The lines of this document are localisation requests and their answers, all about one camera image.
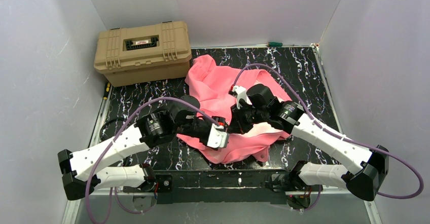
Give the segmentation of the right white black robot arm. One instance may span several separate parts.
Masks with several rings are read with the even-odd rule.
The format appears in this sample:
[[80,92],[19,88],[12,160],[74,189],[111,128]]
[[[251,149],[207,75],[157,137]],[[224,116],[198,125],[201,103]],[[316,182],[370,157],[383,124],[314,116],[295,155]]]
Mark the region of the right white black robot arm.
[[348,137],[312,119],[300,104],[280,101],[263,84],[249,89],[232,86],[229,94],[236,99],[231,106],[229,133],[248,133],[254,125],[268,123],[276,130],[305,140],[339,162],[338,165],[324,165],[299,161],[276,188],[301,190],[313,185],[328,185],[347,189],[365,201],[375,199],[388,174],[389,160],[381,153],[384,147],[379,145],[371,150],[352,144]]

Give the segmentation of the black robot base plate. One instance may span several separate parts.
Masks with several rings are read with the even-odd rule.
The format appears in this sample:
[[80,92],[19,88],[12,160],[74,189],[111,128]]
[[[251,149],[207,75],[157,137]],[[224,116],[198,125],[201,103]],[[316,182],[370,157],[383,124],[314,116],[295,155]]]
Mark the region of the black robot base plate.
[[293,186],[288,179],[288,171],[282,169],[155,171],[158,204],[268,202],[309,207],[318,186]]

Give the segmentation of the pink zip-up jacket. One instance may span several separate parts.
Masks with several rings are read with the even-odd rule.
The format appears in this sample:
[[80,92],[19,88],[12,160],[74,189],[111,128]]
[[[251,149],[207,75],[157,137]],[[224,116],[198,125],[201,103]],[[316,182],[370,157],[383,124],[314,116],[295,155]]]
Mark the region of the pink zip-up jacket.
[[[238,79],[237,85],[249,89],[253,85],[263,84],[280,101],[290,100],[286,91],[272,75],[262,69],[246,70],[243,73],[237,68],[218,66],[210,55],[202,55],[194,59],[193,65],[185,79],[189,86],[189,94],[200,102],[200,109],[209,116],[220,116],[231,121],[230,107],[236,99],[229,95],[229,90]],[[268,123],[260,123],[246,134],[231,134],[226,148],[213,150],[204,146],[197,138],[178,135],[188,146],[199,150],[203,156],[214,164],[230,164],[253,156],[260,162],[269,158],[272,144],[288,138],[289,134],[276,130]]]

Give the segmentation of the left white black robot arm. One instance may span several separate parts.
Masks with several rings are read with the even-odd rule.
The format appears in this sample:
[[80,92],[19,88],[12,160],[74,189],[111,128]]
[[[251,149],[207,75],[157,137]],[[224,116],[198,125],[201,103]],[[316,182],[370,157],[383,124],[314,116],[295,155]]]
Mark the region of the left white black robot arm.
[[136,153],[171,142],[177,134],[218,146],[224,142],[224,125],[200,109],[195,97],[159,97],[144,103],[118,133],[92,147],[57,154],[61,180],[70,201],[88,198],[95,190],[154,184],[151,167],[144,164],[114,166]]

